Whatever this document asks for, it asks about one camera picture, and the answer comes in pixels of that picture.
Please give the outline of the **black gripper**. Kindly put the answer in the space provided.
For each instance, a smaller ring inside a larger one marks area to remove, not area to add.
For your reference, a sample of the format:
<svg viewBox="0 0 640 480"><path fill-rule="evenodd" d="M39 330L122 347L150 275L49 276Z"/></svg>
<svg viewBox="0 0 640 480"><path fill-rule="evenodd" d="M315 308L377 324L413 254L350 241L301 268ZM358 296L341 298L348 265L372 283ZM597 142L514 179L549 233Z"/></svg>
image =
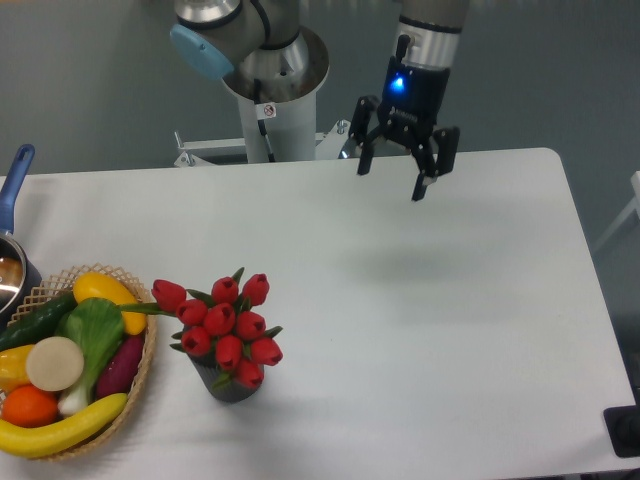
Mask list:
<svg viewBox="0 0 640 480"><path fill-rule="evenodd" d="M416 161L413 201L422 200L429 185L453 170L460 128L434 130L449 76L449 68L424 69L390 58L381 103L374 95L362 96L352 116L349 139L360 148L358 175L367 175L371 169L374 141L380 136L378 127L369 130L376 112L383 137L410 148Z"/></svg>

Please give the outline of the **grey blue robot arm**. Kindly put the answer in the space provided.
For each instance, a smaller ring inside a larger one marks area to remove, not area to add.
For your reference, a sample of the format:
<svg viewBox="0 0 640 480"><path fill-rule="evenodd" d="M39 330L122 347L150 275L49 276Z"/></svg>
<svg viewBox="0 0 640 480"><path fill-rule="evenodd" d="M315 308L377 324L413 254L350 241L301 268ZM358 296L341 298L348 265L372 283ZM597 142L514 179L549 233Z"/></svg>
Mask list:
<svg viewBox="0 0 640 480"><path fill-rule="evenodd" d="M412 198L454 167L460 131L437 116L469 4L404 1L380 96L360 97L339 155L371 168L376 146L402 147L417 164ZM236 97L251 163L316 155L316 93L329 72L328 50L300 22L297 1L177 1L170 40L202 76Z"/></svg>

